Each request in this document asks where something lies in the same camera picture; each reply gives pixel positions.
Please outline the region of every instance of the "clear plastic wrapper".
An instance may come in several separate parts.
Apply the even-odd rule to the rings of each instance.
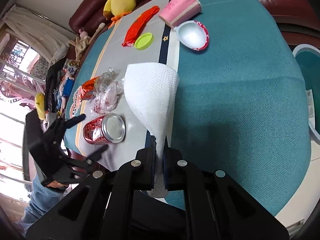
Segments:
[[[123,93],[123,80],[113,81],[104,92],[96,93],[91,106],[92,117],[109,113],[116,108],[119,95]]]
[[[111,83],[117,78],[119,75],[119,70],[115,68],[109,68],[109,71],[101,74],[94,81],[94,92],[96,94],[104,93]]]

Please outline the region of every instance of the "paper towel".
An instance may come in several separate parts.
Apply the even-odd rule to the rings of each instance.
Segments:
[[[170,111],[174,104],[179,77],[167,65],[147,62],[129,64],[124,77],[125,99],[139,121],[156,137],[155,186],[148,194],[163,198],[163,148]]]

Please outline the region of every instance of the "orange plastic wrapper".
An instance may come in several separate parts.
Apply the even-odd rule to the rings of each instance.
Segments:
[[[79,87],[79,93],[80,93],[80,100],[90,100],[93,98],[93,88],[94,88],[94,82],[96,81],[98,77],[95,77],[93,79],[90,79],[83,83],[81,87]]]
[[[138,19],[130,26],[127,31],[127,35],[125,36],[124,43],[122,43],[122,47],[132,47],[140,36],[141,31],[146,26],[147,22],[158,12],[160,11],[159,6],[153,6],[150,9],[144,11]]]

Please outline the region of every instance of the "white curtain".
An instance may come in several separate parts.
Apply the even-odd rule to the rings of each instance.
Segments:
[[[44,57],[50,65],[68,53],[68,38],[34,19],[34,15],[24,8],[12,6],[2,21],[14,31],[18,38]]]

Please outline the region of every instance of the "teal tablecloth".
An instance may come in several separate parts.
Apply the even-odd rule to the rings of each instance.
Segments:
[[[311,155],[299,65],[258,0],[200,0],[207,50],[180,46],[171,147],[205,171],[226,171],[273,215]],[[168,203],[184,207],[182,192]]]

